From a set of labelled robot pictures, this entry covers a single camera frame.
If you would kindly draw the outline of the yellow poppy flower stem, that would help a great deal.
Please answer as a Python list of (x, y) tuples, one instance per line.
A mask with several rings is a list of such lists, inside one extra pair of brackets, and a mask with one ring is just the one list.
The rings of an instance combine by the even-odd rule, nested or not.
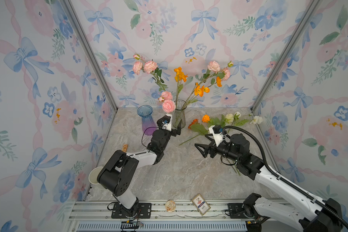
[(186, 75), (183, 71), (181, 67), (178, 67), (176, 69), (174, 69), (174, 72), (176, 73), (175, 76), (175, 80), (177, 82), (177, 91), (176, 91), (176, 99), (175, 99), (175, 104), (176, 107), (178, 106), (178, 98), (179, 98), (179, 94), (182, 91), (184, 85), (183, 83), (186, 83), (188, 75)]

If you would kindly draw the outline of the left corner aluminium post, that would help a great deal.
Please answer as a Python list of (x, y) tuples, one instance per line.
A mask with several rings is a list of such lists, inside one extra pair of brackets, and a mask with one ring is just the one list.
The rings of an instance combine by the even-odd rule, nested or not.
[(99, 65), (97, 64), (97, 59), (93, 53), (93, 50), (90, 46), (89, 41), (87, 40), (87, 36), (85, 31), (81, 25), (81, 22), (77, 16), (77, 13), (72, 5), (72, 2), (69, 0), (61, 0), (61, 5), (65, 10), (66, 15), (68, 16), (71, 25), (74, 27), (75, 33), (80, 41), (80, 44), (86, 53), (87, 59), (90, 61), (91, 67), (95, 72), (97, 79), (99, 80), (103, 91), (106, 94), (107, 100), (111, 104), (113, 111), (116, 113), (118, 111), (117, 105), (113, 99), (112, 93), (107, 85), (107, 81), (105, 80)]

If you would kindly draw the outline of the clear grey glass vase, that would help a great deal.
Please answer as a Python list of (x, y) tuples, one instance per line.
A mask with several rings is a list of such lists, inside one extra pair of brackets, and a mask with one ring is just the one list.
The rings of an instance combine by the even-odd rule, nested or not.
[(178, 106), (174, 111), (173, 126), (176, 128), (176, 119), (182, 119), (182, 128), (186, 126), (185, 110), (187, 109), (186, 102), (184, 100), (178, 100)]

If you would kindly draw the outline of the round beige coaster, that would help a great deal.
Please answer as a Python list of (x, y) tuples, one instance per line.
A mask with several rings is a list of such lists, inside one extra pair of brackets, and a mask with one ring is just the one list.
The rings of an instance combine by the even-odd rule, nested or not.
[(165, 203), (165, 210), (167, 212), (174, 212), (176, 210), (176, 202), (173, 200), (168, 200)]

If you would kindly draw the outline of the orange marigold flower stem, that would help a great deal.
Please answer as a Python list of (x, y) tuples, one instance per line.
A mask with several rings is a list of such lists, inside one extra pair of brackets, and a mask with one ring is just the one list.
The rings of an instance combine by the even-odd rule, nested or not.
[(201, 123), (199, 123), (198, 121), (194, 121), (193, 123), (190, 124), (189, 129), (193, 132), (196, 132), (197, 135), (187, 139), (186, 141), (182, 142), (181, 144), (179, 144), (180, 146), (193, 140), (196, 137), (199, 136), (205, 136), (206, 134), (208, 134), (208, 129)]

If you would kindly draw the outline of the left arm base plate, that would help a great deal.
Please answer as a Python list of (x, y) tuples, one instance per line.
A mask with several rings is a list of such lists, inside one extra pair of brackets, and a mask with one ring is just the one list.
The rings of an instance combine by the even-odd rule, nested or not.
[(131, 209), (125, 208), (122, 204), (114, 204), (111, 209), (112, 219), (149, 219), (152, 212), (151, 203), (137, 203)]

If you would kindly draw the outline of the cream white cup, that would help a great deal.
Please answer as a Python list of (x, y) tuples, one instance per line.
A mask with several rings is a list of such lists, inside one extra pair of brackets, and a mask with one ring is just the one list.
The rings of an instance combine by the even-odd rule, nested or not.
[(92, 184), (92, 185), (99, 184), (97, 178), (98, 178), (98, 175), (102, 169), (103, 169), (103, 167), (96, 167), (90, 172), (89, 177), (88, 177), (90, 184)]

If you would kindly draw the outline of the blue purple glass vase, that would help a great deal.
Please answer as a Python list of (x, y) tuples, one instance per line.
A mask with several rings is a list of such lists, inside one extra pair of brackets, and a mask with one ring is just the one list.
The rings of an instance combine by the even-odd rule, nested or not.
[(145, 135), (151, 136), (156, 130), (156, 123), (152, 117), (153, 108), (149, 105), (142, 105), (137, 109), (137, 115), (141, 117), (142, 131)]

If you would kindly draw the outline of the pink rose stem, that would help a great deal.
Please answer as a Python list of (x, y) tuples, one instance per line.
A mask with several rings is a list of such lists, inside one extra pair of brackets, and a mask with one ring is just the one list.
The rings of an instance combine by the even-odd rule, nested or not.
[(149, 74), (154, 79), (154, 82), (159, 86), (159, 91), (166, 91), (167, 85), (165, 85), (162, 79), (162, 69), (158, 67), (158, 64), (152, 60), (146, 61), (143, 56), (135, 53), (133, 58), (136, 62), (133, 64), (133, 72), (139, 75), (141, 72)]
[(231, 77), (230, 69), (233, 67), (233, 65), (234, 63), (230, 61), (226, 67), (221, 68), (218, 62), (210, 61), (207, 65), (207, 70), (205, 71), (203, 76), (200, 77), (198, 80), (200, 82), (203, 78), (207, 78), (210, 76), (220, 76), (223, 78), (222, 82), (227, 81)]

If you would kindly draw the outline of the corner aluminium post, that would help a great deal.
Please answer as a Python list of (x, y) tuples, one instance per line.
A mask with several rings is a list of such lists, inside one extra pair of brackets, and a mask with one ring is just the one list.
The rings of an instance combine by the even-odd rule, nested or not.
[(268, 92), (269, 88), (271, 87), (272, 83), (274, 82), (276, 75), (280, 72), (283, 65), (285, 64), (285, 61), (289, 58), (289, 55), (293, 52), (293, 49), (295, 48), (297, 41), (303, 35), (304, 30), (306, 29), (307, 25), (313, 18), (321, 2), (322, 1), (320, 0), (313, 0), (308, 2), (308, 6), (306, 10), (303, 12), (301, 20), (295, 27), (291, 35), (291, 38), (288, 40), (284, 49), (282, 50), (281, 55), (276, 62), (276, 66), (269, 73), (269, 76), (266, 82), (264, 83), (263, 87), (261, 88), (261, 91), (257, 95), (256, 100), (254, 101), (253, 105), (250, 107), (250, 110), (252, 113), (256, 113), (258, 107), (261, 105), (261, 102), (264, 99), (264, 96)]
[(107, 85), (107, 81), (105, 80), (99, 65), (97, 64), (97, 59), (93, 53), (93, 50), (90, 46), (89, 41), (87, 40), (87, 36), (85, 31), (81, 25), (81, 22), (77, 16), (77, 13), (72, 5), (72, 2), (69, 0), (61, 0), (61, 5), (65, 10), (66, 15), (68, 16), (71, 25), (74, 27), (75, 33), (80, 41), (80, 44), (86, 53), (87, 59), (90, 61), (91, 67), (95, 72), (97, 79), (99, 80), (103, 91), (106, 94), (107, 100), (111, 104), (113, 111), (116, 113), (118, 111), (117, 105), (113, 99), (112, 93)]

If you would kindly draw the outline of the framed card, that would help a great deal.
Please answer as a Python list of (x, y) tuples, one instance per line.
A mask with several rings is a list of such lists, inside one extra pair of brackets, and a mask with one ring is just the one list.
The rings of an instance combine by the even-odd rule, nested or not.
[(191, 199), (192, 204), (196, 207), (197, 211), (204, 216), (210, 209), (211, 206), (199, 193), (193, 199)]

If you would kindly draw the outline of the orange rose stem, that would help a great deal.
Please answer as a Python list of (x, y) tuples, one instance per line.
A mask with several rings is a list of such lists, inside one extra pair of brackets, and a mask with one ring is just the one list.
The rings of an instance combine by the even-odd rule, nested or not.
[(210, 117), (209, 115), (204, 115), (202, 118), (202, 122), (207, 124), (208, 127), (214, 126), (214, 125), (220, 125), (222, 128), (226, 125), (226, 118), (225, 115), (221, 115), (220, 118), (218, 117)]

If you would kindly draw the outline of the right corner aluminium post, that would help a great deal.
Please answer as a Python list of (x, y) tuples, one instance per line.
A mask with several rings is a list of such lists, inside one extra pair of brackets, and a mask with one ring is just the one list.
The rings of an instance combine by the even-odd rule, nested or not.
[(291, 35), (291, 38), (288, 40), (284, 49), (282, 50), (281, 55), (276, 62), (276, 66), (269, 73), (269, 76), (266, 82), (264, 83), (263, 87), (261, 88), (261, 91), (257, 95), (256, 100), (254, 101), (253, 105), (250, 107), (250, 110), (252, 113), (256, 113), (258, 107), (261, 105), (261, 102), (264, 99), (264, 96), (268, 92), (269, 88), (271, 87), (272, 83), (274, 82), (276, 75), (280, 72), (283, 65), (285, 64), (285, 61), (289, 58), (289, 55), (293, 52), (293, 49), (295, 48), (297, 41), (303, 35), (304, 30), (306, 29), (307, 25), (313, 18), (321, 2), (322, 1), (320, 0), (313, 0), (308, 2), (308, 6), (306, 10), (303, 12), (301, 20), (295, 27)]

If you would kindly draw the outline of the white flower stem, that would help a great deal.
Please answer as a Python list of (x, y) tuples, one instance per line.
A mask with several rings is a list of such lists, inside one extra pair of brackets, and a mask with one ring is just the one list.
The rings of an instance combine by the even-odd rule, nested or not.
[(264, 119), (260, 116), (254, 116), (253, 119), (237, 119), (235, 121), (235, 126), (236, 127), (241, 127), (245, 124), (253, 124), (253, 125), (260, 125)]

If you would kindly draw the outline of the pink carnation stem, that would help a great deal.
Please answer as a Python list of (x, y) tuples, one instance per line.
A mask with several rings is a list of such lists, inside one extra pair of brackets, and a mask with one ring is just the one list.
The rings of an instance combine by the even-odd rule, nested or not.
[(158, 101), (162, 103), (162, 109), (166, 113), (171, 113), (176, 109), (176, 104), (173, 101), (171, 92), (162, 92), (161, 96), (158, 98)]

